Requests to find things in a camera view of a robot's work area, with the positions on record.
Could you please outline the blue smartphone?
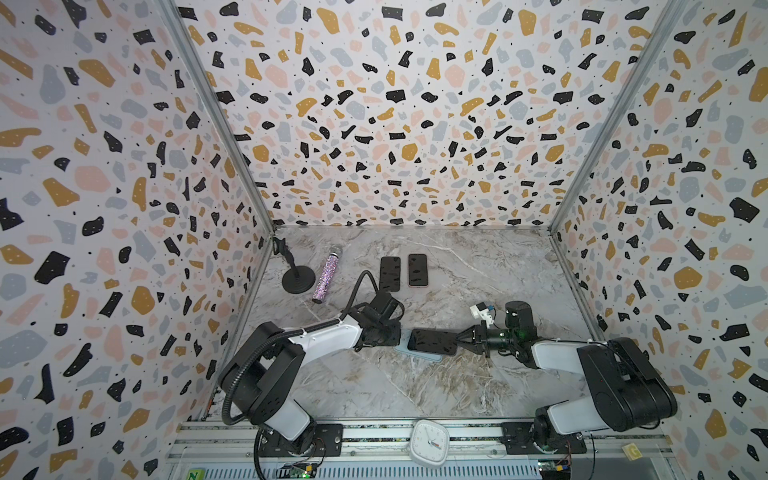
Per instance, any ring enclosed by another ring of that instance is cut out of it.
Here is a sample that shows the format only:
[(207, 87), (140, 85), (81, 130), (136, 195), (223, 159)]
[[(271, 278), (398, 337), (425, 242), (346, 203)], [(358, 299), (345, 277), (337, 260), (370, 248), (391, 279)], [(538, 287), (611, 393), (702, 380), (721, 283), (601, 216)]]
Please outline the blue smartphone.
[(457, 335), (454, 331), (417, 328), (412, 330), (408, 348), (441, 356), (454, 356), (458, 350)]

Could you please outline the light blue phone case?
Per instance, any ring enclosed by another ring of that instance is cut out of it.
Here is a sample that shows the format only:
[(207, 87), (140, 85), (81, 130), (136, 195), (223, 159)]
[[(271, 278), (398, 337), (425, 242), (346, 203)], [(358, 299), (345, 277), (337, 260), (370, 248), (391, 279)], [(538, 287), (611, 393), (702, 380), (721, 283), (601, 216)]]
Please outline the light blue phone case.
[(395, 351), (403, 355), (409, 355), (415, 358), (424, 359), (434, 363), (438, 363), (442, 361), (443, 357), (441, 355), (410, 350), (408, 348), (408, 343), (411, 339), (411, 333), (412, 331), (409, 329), (402, 330), (400, 342), (397, 346), (394, 347)]

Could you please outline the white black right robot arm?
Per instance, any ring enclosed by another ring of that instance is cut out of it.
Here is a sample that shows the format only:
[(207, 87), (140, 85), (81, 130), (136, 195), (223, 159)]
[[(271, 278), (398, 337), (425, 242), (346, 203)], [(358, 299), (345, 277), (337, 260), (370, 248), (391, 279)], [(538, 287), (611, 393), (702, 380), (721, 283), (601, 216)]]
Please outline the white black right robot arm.
[(491, 309), (476, 305), (473, 315), (479, 323), (459, 333), (457, 345), (485, 357), (493, 352), (511, 356), (531, 369), (569, 372), (586, 381), (587, 395), (536, 411), (531, 436), (538, 445), (577, 433), (652, 430), (677, 414), (674, 393), (633, 340), (548, 339), (538, 335), (528, 303), (510, 301), (504, 313), (499, 328), (488, 323)]

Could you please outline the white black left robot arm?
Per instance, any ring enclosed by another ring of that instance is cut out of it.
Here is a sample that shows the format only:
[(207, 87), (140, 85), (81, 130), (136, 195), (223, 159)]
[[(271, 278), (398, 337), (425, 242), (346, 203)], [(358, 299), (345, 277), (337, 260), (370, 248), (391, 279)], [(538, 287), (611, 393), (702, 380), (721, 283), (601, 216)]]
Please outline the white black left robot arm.
[(305, 440), (315, 420), (289, 398), (301, 367), (342, 350), (398, 345), (404, 313), (402, 302), (379, 291), (372, 301), (351, 305), (326, 322), (296, 330), (261, 324), (219, 377), (222, 422), (232, 426), (247, 421), (289, 442)]

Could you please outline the purple glitter microphone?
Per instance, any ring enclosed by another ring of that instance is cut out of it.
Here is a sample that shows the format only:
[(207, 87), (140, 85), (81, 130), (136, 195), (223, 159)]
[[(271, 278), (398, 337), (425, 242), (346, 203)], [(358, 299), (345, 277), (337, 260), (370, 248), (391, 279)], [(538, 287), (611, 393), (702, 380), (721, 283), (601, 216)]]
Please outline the purple glitter microphone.
[(312, 296), (313, 303), (322, 304), (326, 300), (342, 252), (343, 248), (341, 245), (334, 245), (331, 247), (330, 254), (319, 277), (317, 288)]

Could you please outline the black round microphone stand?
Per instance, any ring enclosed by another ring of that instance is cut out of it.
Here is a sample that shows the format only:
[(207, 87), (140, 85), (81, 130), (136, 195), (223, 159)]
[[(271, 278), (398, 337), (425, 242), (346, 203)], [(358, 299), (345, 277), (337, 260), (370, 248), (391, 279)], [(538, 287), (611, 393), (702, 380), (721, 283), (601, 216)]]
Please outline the black round microphone stand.
[(282, 256), (289, 265), (289, 270), (282, 277), (282, 286), (286, 292), (301, 294), (314, 285), (316, 280), (314, 271), (308, 266), (295, 263), (295, 258), (285, 239), (273, 238), (273, 254)]

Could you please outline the white square clock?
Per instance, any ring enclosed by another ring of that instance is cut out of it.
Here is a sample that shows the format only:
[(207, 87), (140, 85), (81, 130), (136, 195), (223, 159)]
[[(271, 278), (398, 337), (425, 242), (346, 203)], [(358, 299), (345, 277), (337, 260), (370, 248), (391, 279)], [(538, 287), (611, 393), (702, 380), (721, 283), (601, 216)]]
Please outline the white square clock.
[(450, 434), (446, 427), (431, 420), (418, 420), (413, 425), (408, 442), (412, 461), (427, 468), (445, 464), (450, 447)]

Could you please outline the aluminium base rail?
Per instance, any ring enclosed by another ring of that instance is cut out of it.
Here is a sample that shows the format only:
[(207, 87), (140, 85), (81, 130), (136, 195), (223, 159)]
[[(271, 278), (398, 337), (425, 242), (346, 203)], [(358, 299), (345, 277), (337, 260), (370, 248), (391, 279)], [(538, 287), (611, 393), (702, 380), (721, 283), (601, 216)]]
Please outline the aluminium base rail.
[(253, 426), (188, 422), (160, 471), (162, 479), (682, 479), (661, 434), (578, 434), (546, 454), (513, 446), (510, 419), (442, 419), (450, 436), (446, 461), (427, 467), (409, 455), (412, 419), (341, 419), (324, 438), (328, 453), (254, 459)]

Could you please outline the aluminium frame post right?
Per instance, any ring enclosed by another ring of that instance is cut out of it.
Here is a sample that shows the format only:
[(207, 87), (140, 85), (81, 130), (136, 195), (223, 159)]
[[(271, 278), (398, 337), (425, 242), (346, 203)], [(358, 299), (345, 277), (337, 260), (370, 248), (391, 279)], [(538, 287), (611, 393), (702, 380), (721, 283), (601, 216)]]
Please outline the aluminium frame post right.
[(568, 188), (564, 200), (558, 207), (552, 223), (548, 227), (548, 233), (555, 237), (557, 230), (564, 224), (570, 208), (578, 198), (580, 189), (587, 183), (588, 176), (596, 166), (606, 145), (612, 138), (613, 132), (619, 126), (621, 120), (625, 117), (631, 105), (633, 98), (642, 86), (648, 71), (656, 61), (666, 40), (671, 35), (677, 21), (681, 18), (685, 10), (685, 1), (669, 0), (662, 9), (650, 39), (646, 42), (644, 50), (640, 53), (638, 61), (630, 72), (627, 82), (622, 87), (616, 102), (608, 112), (606, 121), (598, 130), (597, 136), (592, 143), (585, 161), (573, 177), (573, 182)]

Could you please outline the aluminium frame post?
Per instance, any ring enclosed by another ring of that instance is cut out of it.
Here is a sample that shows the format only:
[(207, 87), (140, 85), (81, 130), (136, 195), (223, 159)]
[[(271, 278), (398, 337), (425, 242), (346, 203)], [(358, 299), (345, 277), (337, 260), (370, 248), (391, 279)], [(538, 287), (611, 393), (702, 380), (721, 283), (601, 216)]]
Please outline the aluminium frame post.
[(555, 237), (557, 230), (564, 224), (570, 208), (578, 198), (580, 189), (587, 183), (588, 176), (596, 166), (606, 145), (612, 138), (613, 132), (619, 126), (621, 120), (625, 117), (631, 105), (633, 98), (642, 86), (648, 71), (656, 61), (666, 40), (671, 35), (677, 21), (681, 18), (685, 10), (685, 1), (669, 0), (662, 9), (650, 39), (646, 42), (644, 50), (640, 53), (638, 61), (630, 72), (627, 82), (622, 87), (616, 102), (608, 112), (606, 121), (598, 130), (597, 136), (592, 143), (585, 161), (573, 177), (573, 182), (568, 188), (564, 200), (558, 207), (552, 223), (548, 227), (548, 233)]
[(211, 123), (219, 135), (227, 158), (234, 168), (235, 179), (239, 182), (242, 193), (247, 200), (245, 203), (253, 209), (252, 215), (257, 225), (266, 236), (274, 236), (276, 227), (269, 217), (259, 190), (246, 164), (243, 153), (238, 147), (234, 133), (224, 116), (214, 88), (210, 85), (204, 65), (201, 62), (194, 42), (189, 36), (174, 1), (155, 1), (164, 25), (169, 31), (170, 39), (177, 48), (179, 57), (184, 62), (189, 78), (195, 86), (199, 99), (208, 113)]

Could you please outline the aluminium frame post left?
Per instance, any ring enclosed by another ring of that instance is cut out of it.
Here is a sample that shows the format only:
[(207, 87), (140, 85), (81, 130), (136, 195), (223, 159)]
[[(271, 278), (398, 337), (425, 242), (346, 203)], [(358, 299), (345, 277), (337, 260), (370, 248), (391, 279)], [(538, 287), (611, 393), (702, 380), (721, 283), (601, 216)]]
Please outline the aluminium frame post left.
[(243, 153), (238, 147), (234, 133), (224, 116), (214, 88), (210, 85), (204, 65), (201, 62), (194, 42), (189, 36), (174, 1), (155, 1), (164, 25), (169, 31), (170, 39), (177, 48), (179, 57), (184, 62), (189, 78), (195, 86), (199, 99), (208, 113), (211, 123), (219, 135), (227, 158), (234, 168), (235, 179), (239, 182), (242, 193), (247, 200), (245, 203), (253, 209), (252, 215), (257, 225), (266, 236), (274, 236), (276, 227), (269, 217), (259, 190), (246, 164)]

